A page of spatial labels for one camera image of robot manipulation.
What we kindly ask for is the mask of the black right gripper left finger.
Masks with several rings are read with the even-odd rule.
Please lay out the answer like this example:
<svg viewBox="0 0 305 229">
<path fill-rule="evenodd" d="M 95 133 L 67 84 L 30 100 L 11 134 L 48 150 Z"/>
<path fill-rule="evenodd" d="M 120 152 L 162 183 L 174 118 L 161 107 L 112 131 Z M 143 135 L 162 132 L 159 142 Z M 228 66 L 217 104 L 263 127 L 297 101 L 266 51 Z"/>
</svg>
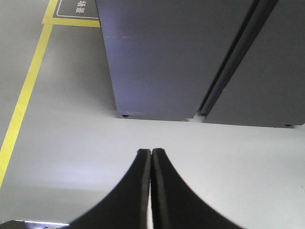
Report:
<svg viewBox="0 0 305 229">
<path fill-rule="evenodd" d="M 70 229 L 146 229 L 151 151 L 139 149 L 115 188 L 96 206 L 69 223 Z"/>
</svg>

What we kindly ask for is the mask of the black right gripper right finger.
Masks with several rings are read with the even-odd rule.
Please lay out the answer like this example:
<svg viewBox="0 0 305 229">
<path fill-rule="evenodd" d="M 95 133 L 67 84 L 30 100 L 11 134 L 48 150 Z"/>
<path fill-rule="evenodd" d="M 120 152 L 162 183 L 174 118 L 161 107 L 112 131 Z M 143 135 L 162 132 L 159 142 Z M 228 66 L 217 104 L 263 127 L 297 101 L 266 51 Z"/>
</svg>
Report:
<svg viewBox="0 0 305 229">
<path fill-rule="evenodd" d="M 184 182 L 162 148 L 152 151 L 152 219 L 155 229 L 240 229 Z"/>
</svg>

